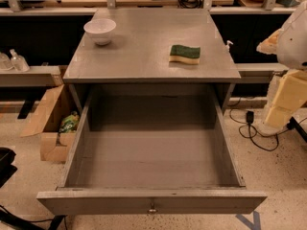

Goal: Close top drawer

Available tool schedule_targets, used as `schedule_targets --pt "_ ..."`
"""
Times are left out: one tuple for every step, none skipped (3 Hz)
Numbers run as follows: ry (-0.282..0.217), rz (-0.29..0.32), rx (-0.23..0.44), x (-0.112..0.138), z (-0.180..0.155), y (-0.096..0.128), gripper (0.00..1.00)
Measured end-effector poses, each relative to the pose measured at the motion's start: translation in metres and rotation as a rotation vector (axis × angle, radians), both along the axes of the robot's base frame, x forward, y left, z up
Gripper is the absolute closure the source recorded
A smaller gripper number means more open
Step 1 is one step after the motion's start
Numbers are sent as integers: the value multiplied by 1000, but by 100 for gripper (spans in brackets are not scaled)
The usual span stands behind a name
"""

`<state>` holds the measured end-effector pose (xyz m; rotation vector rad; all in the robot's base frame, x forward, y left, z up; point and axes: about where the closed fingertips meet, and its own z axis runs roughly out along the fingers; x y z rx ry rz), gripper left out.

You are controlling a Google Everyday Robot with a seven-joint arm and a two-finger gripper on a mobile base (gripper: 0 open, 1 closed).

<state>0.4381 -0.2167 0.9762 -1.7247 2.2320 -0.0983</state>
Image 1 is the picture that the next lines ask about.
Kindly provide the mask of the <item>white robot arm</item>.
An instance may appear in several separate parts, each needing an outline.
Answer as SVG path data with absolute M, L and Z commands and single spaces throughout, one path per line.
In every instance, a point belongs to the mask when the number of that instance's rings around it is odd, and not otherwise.
M 282 27 L 256 47 L 266 55 L 276 55 L 280 64 L 307 70 L 307 1 L 302 2 Z

